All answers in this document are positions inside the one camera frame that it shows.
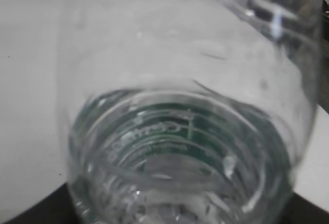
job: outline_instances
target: black surface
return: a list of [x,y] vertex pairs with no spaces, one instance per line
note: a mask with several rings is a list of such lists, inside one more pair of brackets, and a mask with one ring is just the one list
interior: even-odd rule
[[[279,224],[328,224],[329,214],[295,194]],[[79,224],[66,185],[5,224]]]

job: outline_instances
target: clear plastic bottle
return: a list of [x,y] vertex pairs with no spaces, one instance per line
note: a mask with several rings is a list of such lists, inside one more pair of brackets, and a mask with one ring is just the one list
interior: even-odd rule
[[320,3],[65,1],[58,121],[84,223],[273,222],[312,127]]

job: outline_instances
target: water droplet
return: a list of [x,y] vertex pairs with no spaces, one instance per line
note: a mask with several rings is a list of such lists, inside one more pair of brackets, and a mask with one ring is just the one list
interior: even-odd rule
[[224,173],[226,177],[231,178],[236,166],[236,158],[233,156],[227,156],[223,160]]

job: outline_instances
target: white table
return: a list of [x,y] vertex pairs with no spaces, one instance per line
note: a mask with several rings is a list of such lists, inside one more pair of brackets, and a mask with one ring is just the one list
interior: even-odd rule
[[[54,120],[60,0],[0,0],[0,223],[65,181]],[[329,116],[319,109],[296,191],[329,211]]]

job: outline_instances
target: white surface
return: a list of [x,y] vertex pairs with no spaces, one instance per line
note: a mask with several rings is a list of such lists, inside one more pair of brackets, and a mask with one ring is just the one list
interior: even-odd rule
[[[59,3],[0,0],[0,222],[64,182],[54,122]],[[318,114],[297,192],[329,211],[329,116]]]

